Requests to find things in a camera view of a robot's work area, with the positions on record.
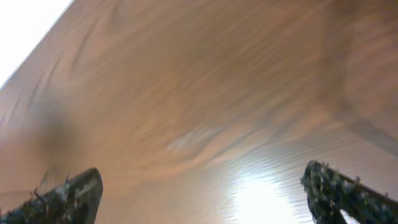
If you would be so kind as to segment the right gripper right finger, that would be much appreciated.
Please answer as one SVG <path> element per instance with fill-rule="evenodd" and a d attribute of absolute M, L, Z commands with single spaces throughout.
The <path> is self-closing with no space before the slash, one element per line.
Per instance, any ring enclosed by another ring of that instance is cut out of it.
<path fill-rule="evenodd" d="M 342 211 L 360 224 L 397 224 L 397 201 L 311 160 L 300 179 L 314 223 L 346 223 Z"/>

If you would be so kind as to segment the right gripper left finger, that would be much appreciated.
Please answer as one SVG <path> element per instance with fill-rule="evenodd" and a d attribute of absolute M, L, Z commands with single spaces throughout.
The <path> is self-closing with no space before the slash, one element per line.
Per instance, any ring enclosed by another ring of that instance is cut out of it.
<path fill-rule="evenodd" d="M 45 173 L 34 190 L 1 194 L 1 224 L 94 224 L 103 194 L 97 168 L 59 181 Z"/>

